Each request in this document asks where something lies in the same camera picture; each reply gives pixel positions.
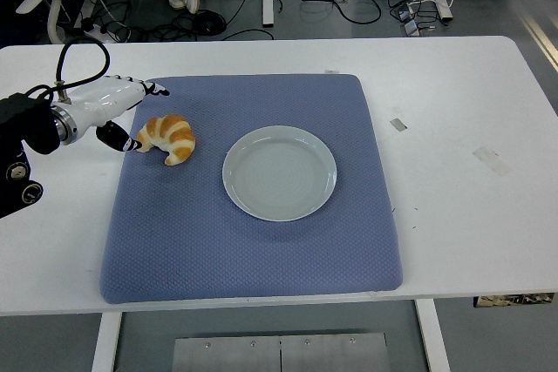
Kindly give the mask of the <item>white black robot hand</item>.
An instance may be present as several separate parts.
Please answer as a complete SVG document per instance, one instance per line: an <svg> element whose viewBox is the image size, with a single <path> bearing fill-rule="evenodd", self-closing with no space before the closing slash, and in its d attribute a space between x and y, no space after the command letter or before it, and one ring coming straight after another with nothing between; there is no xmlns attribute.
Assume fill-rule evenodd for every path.
<svg viewBox="0 0 558 372"><path fill-rule="evenodd" d="M97 138L119 152L136 150L141 143L113 120L141 103L148 95L167 96L162 85L130 77L104 76L78 87L67 103L51 109L57 119L60 142L69 145L93 127Z"/></svg>

